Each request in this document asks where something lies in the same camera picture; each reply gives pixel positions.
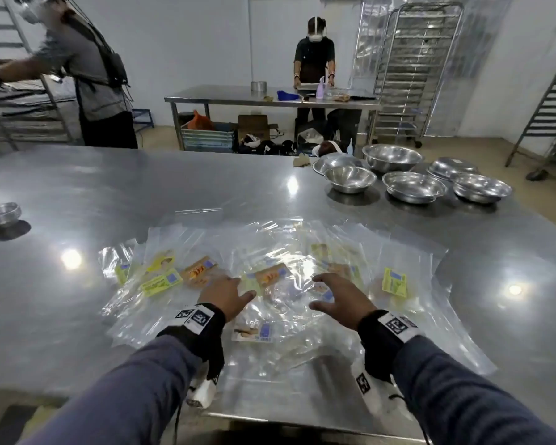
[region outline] rack wheel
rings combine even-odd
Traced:
[[[528,181],[544,181],[546,178],[548,178],[548,172],[543,168],[527,173],[525,177]]]

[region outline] table leg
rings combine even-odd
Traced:
[[[175,133],[177,134],[179,150],[185,151],[183,136],[181,135],[181,125],[179,124],[179,114],[177,113],[177,104],[171,103],[171,113],[173,114],[173,124],[175,125]]]
[[[373,120],[371,120],[371,126],[369,127],[369,133],[366,135],[366,144],[373,145],[373,132],[375,131],[375,124],[377,123],[377,117],[379,113],[377,111],[371,111],[373,114]]]

